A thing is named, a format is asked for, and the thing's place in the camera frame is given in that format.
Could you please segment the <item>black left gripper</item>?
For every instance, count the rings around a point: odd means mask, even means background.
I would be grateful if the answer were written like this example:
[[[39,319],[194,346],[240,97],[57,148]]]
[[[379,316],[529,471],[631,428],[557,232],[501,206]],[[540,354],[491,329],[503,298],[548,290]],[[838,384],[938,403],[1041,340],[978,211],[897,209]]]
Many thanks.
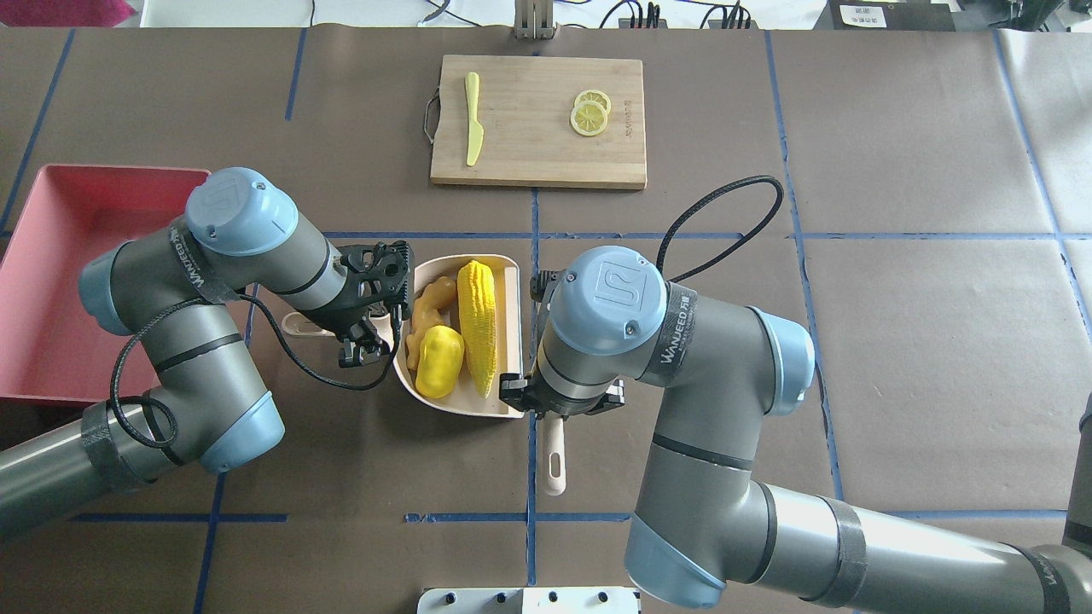
[[[363,367],[390,354],[385,339],[367,332],[372,308],[389,315],[393,333],[402,333],[413,314],[414,253],[410,243],[351,245],[340,252],[345,284],[328,304],[328,330],[339,338],[339,367]]]

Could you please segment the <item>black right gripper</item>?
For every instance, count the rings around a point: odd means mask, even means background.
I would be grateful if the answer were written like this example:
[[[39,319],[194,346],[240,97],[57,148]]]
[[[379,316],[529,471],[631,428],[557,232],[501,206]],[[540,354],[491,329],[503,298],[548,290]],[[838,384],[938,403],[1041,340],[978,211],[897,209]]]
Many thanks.
[[[616,379],[595,397],[577,397],[556,390],[539,374],[500,374],[499,399],[508,408],[533,414],[535,420],[549,415],[562,420],[579,415],[598,415],[625,406],[624,380]]]

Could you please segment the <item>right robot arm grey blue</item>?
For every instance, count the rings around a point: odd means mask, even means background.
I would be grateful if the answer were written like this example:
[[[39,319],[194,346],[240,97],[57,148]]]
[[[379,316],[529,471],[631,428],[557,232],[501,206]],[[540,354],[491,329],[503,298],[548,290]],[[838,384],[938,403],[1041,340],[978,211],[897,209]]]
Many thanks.
[[[667,282],[643,255],[597,247],[531,281],[530,374],[510,408],[562,417],[624,408],[624,378],[663,391],[624,567],[644,594],[710,609],[731,582],[869,613],[1088,613],[1089,547],[1014,547],[752,477],[762,423],[803,402],[799,323]]]

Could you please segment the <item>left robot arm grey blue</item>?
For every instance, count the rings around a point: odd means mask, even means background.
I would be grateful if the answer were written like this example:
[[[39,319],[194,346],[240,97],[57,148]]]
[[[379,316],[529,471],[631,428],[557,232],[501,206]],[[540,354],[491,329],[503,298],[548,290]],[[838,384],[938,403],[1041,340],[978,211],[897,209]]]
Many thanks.
[[[211,474],[281,442],[285,426],[229,305],[273,292],[340,342],[339,365],[393,365],[412,314],[404,240],[335,247],[260,172],[211,172],[183,214],[86,264],[79,299],[124,338],[105,399],[3,452],[3,544],[177,467]]]

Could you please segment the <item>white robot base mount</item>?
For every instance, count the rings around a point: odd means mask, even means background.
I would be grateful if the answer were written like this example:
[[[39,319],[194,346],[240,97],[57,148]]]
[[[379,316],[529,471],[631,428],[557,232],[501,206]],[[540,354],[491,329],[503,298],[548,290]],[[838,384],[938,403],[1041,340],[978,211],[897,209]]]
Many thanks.
[[[642,613],[642,595],[624,586],[436,588],[417,613]]]

